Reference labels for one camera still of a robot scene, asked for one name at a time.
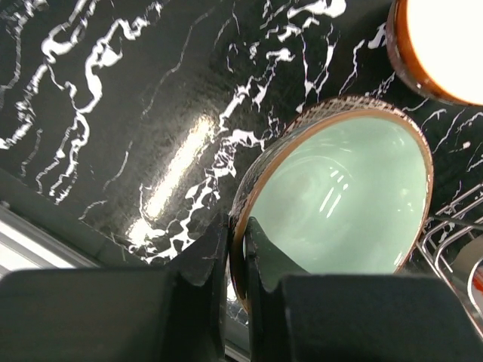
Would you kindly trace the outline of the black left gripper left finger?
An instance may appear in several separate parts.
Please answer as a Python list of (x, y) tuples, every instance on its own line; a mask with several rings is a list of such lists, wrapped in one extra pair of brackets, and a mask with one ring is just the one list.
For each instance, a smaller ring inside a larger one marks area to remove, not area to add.
[(1, 281), (3, 361), (222, 361), (229, 221), (163, 266), (16, 271)]

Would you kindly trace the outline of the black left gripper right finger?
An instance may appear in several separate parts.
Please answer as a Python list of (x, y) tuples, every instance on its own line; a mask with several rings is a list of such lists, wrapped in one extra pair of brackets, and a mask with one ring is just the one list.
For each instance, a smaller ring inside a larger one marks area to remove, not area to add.
[(480, 361), (460, 300), (425, 275), (310, 275), (245, 231), (251, 360)]

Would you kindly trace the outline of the grey geometric patterned bowl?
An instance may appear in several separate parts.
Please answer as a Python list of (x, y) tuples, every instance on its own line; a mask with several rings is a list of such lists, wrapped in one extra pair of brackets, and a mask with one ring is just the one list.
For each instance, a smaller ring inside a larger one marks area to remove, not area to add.
[[(245, 265), (245, 260), (246, 260), (245, 231), (246, 231), (249, 219), (253, 218), (249, 216), (248, 213), (249, 213), (249, 210), (251, 209), (252, 204), (254, 203), (254, 190), (260, 186), (262, 179), (268, 176), (268, 172), (266, 171), (266, 166), (269, 165), (268, 153), (273, 151), (276, 145), (278, 145), (282, 140), (289, 137), (296, 130), (304, 130), (325, 119), (328, 119), (337, 115), (342, 115), (347, 112), (354, 112), (354, 111), (384, 112), (390, 115), (397, 116), (401, 118), (403, 121), (409, 122), (414, 126), (414, 129), (423, 138), (424, 143), (426, 145), (426, 149), (429, 152), (431, 161), (432, 161), (432, 175), (431, 175), (430, 184), (429, 184), (429, 189), (431, 192), (430, 199), (429, 199), (429, 206), (430, 206), (431, 198), (432, 198), (433, 180), (434, 180), (434, 166), (433, 166), (432, 153), (431, 153), (428, 141), (424, 136), (422, 130), (418, 127), (416, 122), (408, 114), (398, 109), (396, 106), (390, 103), (384, 102), (382, 100), (379, 100), (373, 97), (368, 97), (368, 96), (355, 96), (355, 95), (332, 97), (320, 103), (317, 103), (314, 106), (309, 107), (308, 109), (305, 109), (289, 124), (288, 128), (285, 130), (283, 135), (280, 138), (278, 138), (272, 145), (270, 145), (265, 151), (263, 151), (254, 161), (254, 163), (248, 168), (246, 174), (244, 175), (241, 181), (240, 186), (238, 187), (238, 191), (236, 192), (236, 195), (232, 204), (232, 209), (230, 211), (230, 224), (232, 229), (232, 246), (229, 254), (229, 264), (230, 264), (231, 278), (232, 278), (233, 287), (235, 289), (235, 293), (238, 297), (238, 300), (242, 303), (244, 307), (248, 307), (248, 301), (247, 301), (248, 278), (246, 276), (246, 265)], [(428, 206), (427, 215), (423, 220), (422, 228), (420, 230), (420, 233), (417, 239), (419, 238), (422, 232), (424, 222), (428, 216), (429, 206)], [(299, 267), (297, 264), (296, 266), (298, 268), (299, 273), (310, 274), (310, 275), (391, 275), (391, 274), (313, 274), (302, 270), (302, 268)]]

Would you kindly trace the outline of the teal bird patterned bowl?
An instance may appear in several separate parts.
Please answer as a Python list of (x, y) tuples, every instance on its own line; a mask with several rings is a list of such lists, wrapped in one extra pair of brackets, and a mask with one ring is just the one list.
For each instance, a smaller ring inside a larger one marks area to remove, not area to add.
[(268, 153), (249, 216), (313, 274), (392, 274), (427, 215), (432, 161), (414, 126), (354, 111), (296, 130)]

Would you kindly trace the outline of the wire dish rack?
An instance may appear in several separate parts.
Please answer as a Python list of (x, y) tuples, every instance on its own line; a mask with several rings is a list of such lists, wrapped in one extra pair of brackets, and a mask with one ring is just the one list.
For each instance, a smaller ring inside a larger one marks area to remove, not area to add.
[(417, 242), (417, 249), (437, 277), (448, 279), (459, 251), (482, 235), (482, 184), (458, 192), (432, 214)]

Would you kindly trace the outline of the orange bowl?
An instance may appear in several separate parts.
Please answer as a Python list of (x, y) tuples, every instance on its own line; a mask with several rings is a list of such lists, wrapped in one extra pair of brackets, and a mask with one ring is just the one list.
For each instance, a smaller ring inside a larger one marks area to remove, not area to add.
[(389, 61), (412, 91), (482, 105), (480, 1), (393, 1), (386, 39)]

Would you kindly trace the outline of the red white floral bowl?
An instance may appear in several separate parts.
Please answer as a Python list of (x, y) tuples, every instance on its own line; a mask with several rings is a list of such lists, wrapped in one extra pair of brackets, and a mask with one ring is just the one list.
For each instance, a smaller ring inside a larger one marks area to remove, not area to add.
[(470, 273), (467, 293), (470, 300), (482, 309), (482, 262), (475, 265)]

